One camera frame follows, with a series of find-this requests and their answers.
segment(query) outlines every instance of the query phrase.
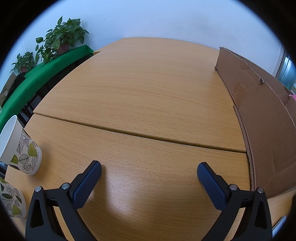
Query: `flower pot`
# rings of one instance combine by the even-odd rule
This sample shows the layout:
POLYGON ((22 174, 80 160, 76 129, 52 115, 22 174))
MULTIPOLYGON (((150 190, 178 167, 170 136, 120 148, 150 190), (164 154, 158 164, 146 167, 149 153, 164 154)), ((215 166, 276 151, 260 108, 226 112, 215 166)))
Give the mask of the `flower pot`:
POLYGON ((69 51, 69 44, 65 43, 64 45, 59 46, 59 48, 57 49, 57 55, 62 55, 63 53, 66 53, 67 51, 69 51))
POLYGON ((20 68, 20 72, 21 73, 23 73, 23 72, 27 73, 28 72, 28 68, 26 66, 23 66, 23 67, 20 68))

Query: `pink tag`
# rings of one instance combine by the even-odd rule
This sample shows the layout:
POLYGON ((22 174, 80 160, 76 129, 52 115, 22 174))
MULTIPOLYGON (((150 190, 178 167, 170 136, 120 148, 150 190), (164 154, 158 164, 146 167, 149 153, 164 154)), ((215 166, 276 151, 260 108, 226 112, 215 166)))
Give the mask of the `pink tag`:
POLYGON ((296 95, 289 95, 289 96, 292 97, 296 101, 296 95))

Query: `cardboard box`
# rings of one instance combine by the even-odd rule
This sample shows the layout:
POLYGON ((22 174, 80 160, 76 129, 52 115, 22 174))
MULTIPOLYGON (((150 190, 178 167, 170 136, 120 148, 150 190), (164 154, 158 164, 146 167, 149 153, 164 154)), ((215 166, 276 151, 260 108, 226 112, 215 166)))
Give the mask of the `cardboard box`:
POLYGON ((15 73, 12 73, 9 76, 8 80, 6 81, 2 91, 0 93, 0 107, 2 106, 3 102, 5 101, 5 99, 6 99, 7 95, 8 95, 8 92, 9 92, 11 86, 13 85, 16 77, 17 76, 15 75, 15 73))
POLYGON ((244 136, 251 188, 267 198, 296 187, 296 101, 268 72, 220 48, 215 70, 227 87, 244 136))

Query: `metal screw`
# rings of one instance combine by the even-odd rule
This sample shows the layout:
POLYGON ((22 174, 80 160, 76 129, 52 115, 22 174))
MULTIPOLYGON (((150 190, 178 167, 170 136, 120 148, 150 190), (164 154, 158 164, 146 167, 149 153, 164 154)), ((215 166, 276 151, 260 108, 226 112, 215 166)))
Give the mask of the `metal screw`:
POLYGON ((229 187, 230 187, 230 189, 233 190, 233 191, 237 190, 237 185, 235 185, 235 184, 230 184, 229 187))
POLYGON ((68 189, 69 188, 69 186, 70 186, 70 184, 69 183, 64 183, 63 185, 62 185, 62 189, 68 189))
POLYGON ((258 191, 259 193, 264 193, 263 188, 257 188, 257 191, 258 191))
POLYGON ((41 186, 35 187, 35 192, 39 192, 41 190, 41 186))

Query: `wooden table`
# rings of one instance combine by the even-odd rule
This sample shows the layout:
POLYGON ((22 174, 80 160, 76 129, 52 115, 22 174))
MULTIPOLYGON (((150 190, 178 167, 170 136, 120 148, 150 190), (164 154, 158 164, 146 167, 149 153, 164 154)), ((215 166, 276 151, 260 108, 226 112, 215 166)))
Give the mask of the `wooden table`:
POLYGON ((214 71, 219 51, 125 38, 68 74, 35 113, 142 137, 246 152, 233 101, 214 71))
MULTIPOLYGON (((250 189, 238 120, 213 71, 218 53, 169 39, 120 43, 102 48, 43 99, 25 128, 42 149, 41 167, 34 176, 8 167, 6 180, 28 206, 36 186, 57 188, 98 160, 102 176, 78 210, 98 240, 201 240, 220 212, 197 165, 206 161, 228 183, 250 189)), ((294 194, 268 201, 273 224, 289 213, 294 194)), ((24 232, 25 220, 13 220, 24 232)))

